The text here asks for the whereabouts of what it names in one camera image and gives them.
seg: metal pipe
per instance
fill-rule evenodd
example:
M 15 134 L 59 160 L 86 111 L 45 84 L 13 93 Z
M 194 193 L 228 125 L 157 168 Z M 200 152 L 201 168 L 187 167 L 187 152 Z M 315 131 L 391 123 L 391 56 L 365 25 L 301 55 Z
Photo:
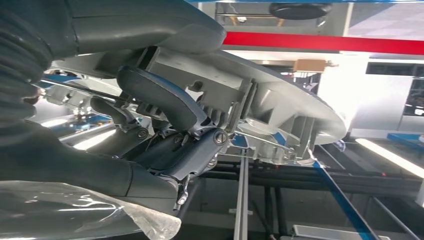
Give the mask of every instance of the metal pipe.
M 393 214 L 378 198 L 375 196 L 372 197 L 374 201 L 377 203 L 377 205 L 380 206 L 381 209 L 383 209 L 390 217 L 393 219 L 399 227 L 401 227 L 406 233 L 408 233 L 413 239 L 415 240 L 421 240 L 411 229 L 409 229 L 408 226 L 405 225 L 396 215 Z
M 115 96 L 115 95 L 112 95 L 112 94 L 109 94 L 109 93 L 96 91 L 96 90 L 93 90 L 93 89 L 90 89 L 90 88 L 87 88 L 87 87 L 83 87 L 83 86 L 72 85 L 72 84 L 69 84 L 69 83 L 66 83 L 66 82 L 55 81 L 55 80 L 51 80 L 51 79 L 48 79 L 48 78 L 41 79 L 41 82 L 44 82 L 44 83 L 47 83 L 47 84 L 53 84 L 53 85 L 57 85 L 57 86 L 62 86 L 62 87 L 68 88 L 68 89 L 82 91 L 82 92 L 85 92 L 85 93 L 88 93 L 88 94 L 93 94 L 93 95 L 96 95 L 96 96 L 99 96 L 99 97 L 113 99 L 115 101 L 118 101 L 118 100 L 124 101 L 124 102 L 128 101 L 128 99 L 126 99 L 126 98 Z M 132 103 L 132 104 L 138 104 L 137 101 L 133 101 L 133 100 L 130 100 L 129 102 Z
M 246 18 L 261 18 L 261 19 L 276 19 L 274 15 L 271 14 L 258 14 L 258 13 L 223 13 L 219 12 L 216 14 L 219 17 L 246 17 Z
M 283 196 L 281 194 L 281 188 L 276 187 L 275 190 L 275 205 L 277 208 L 277 224 L 279 237 L 287 236 L 287 222 L 286 213 L 284 211 Z
M 293 150 L 293 149 L 291 149 L 291 148 L 288 148 L 288 147 L 286 147 L 286 146 L 284 146 L 284 145 L 281 145 L 281 144 L 278 144 L 278 143 L 275 143 L 275 142 L 272 142 L 272 141 L 269 141 L 269 140 L 266 140 L 266 139 L 260 138 L 260 137 L 258 137 L 258 136 L 251 135 L 251 134 L 249 134 L 249 133 L 245 133 L 245 132 L 237 131 L 237 130 L 235 130 L 235 131 L 234 131 L 234 133 L 235 133 L 235 134 L 238 134 L 238 135 L 243 135 L 243 136 L 246 136 L 246 137 L 250 137 L 250 138 L 253 138 L 253 139 L 256 139 L 256 140 L 262 141 L 262 142 L 264 142 L 264 143 L 271 144 L 271 145 L 274 145 L 274 146 L 276 146 L 276 147 L 282 148 L 282 149 L 284 149 L 284 150 L 289 151 L 290 153 L 294 153 L 294 150 Z

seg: plastic wrap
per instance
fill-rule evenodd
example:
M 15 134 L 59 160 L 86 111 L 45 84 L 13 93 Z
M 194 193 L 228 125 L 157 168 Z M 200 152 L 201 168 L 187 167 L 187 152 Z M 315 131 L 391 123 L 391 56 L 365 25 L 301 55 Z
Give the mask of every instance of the plastic wrap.
M 177 217 L 82 187 L 0 181 L 0 240 L 90 240 L 144 232 L 168 240 Z

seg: ceiling light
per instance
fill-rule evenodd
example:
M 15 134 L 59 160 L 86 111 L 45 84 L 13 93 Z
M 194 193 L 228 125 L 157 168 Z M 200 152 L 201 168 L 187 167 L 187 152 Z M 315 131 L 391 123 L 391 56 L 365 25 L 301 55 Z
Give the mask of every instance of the ceiling light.
M 97 136 L 94 136 L 90 139 L 84 140 L 80 143 L 75 144 L 73 147 L 79 150 L 87 150 L 101 142 L 103 142 L 108 137 L 112 136 L 115 133 L 116 129 L 104 132 Z
M 57 125 L 61 125 L 64 123 L 67 123 L 68 120 L 67 119 L 54 119 L 54 120 L 50 120 L 50 121 L 46 121 L 41 123 L 41 126 L 46 127 L 46 128 L 51 128 Z
M 400 157 L 393 152 L 373 143 L 372 141 L 369 141 L 367 139 L 358 138 L 355 139 L 357 143 L 360 145 L 366 147 L 367 149 L 373 151 L 374 153 L 386 158 L 390 162 L 398 165 L 399 167 L 417 175 L 420 178 L 424 179 L 424 169 L 422 169 L 420 166 L 415 165 L 414 163 L 406 160 L 403 157 Z

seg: black cable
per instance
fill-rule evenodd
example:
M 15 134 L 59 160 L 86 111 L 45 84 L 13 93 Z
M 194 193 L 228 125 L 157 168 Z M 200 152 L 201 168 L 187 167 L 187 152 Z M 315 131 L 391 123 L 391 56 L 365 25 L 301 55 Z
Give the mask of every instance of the black cable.
M 281 188 L 276 187 L 275 189 L 275 205 L 277 208 L 277 224 L 279 237 L 287 236 L 287 223 L 286 213 L 284 211 L 283 196 L 281 194 Z

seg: metal post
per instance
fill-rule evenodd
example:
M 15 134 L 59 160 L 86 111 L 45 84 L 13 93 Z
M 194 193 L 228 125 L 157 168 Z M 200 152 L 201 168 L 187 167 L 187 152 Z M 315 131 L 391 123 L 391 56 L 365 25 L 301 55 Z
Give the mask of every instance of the metal post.
M 241 157 L 240 176 L 238 179 L 237 208 L 235 213 L 234 240 L 248 239 L 248 189 L 249 159 Z
M 378 198 L 375 196 L 372 197 L 374 201 L 377 203 L 377 205 L 380 206 L 381 209 L 383 209 L 390 217 L 393 219 L 399 227 L 401 227 L 406 233 L 408 233 L 413 239 L 415 240 L 421 240 L 411 229 L 409 229 L 408 226 L 405 225 L 396 215 L 393 214 Z

